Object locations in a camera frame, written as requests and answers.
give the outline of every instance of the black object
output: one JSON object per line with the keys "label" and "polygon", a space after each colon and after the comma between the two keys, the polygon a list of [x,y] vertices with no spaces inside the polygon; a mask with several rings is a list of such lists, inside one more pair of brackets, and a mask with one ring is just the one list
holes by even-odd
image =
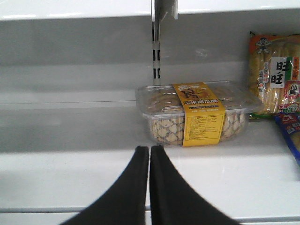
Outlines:
{"label": "black object", "polygon": [[184,181],[162,146],[151,148],[150,201],[152,225],[239,225]]}
{"label": "black object", "polygon": [[61,225],[144,225],[148,147],[138,146],[124,172],[91,206]]}

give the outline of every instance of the clear plastic box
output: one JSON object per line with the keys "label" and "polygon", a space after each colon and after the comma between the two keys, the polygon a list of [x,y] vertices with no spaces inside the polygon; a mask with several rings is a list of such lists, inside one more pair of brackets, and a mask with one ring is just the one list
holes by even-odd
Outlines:
{"label": "clear plastic box", "polygon": [[[220,141],[240,134],[249,113],[262,108],[261,101],[248,90],[230,81],[205,82],[225,107]],[[185,113],[172,85],[147,86],[136,90],[137,107],[148,120],[152,138],[160,144],[182,145]]]}

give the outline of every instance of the yellow snack bag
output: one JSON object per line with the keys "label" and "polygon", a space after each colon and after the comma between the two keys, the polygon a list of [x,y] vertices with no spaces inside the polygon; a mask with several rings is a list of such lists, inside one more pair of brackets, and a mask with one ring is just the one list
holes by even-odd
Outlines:
{"label": "yellow snack bag", "polygon": [[300,35],[254,35],[249,45],[248,89],[264,108],[252,118],[300,111]]}

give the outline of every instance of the yellow label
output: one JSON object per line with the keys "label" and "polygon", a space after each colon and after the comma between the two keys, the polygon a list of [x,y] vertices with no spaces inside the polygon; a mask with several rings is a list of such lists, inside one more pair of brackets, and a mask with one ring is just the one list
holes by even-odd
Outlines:
{"label": "yellow label", "polygon": [[218,144],[225,108],[203,82],[173,84],[185,111],[183,146]]}

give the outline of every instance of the blue snack package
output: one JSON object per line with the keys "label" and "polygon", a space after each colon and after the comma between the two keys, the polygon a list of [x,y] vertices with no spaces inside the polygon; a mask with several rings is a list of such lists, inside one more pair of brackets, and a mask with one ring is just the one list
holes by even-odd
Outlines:
{"label": "blue snack package", "polygon": [[300,114],[278,113],[275,121],[279,125],[283,137],[300,165]]}

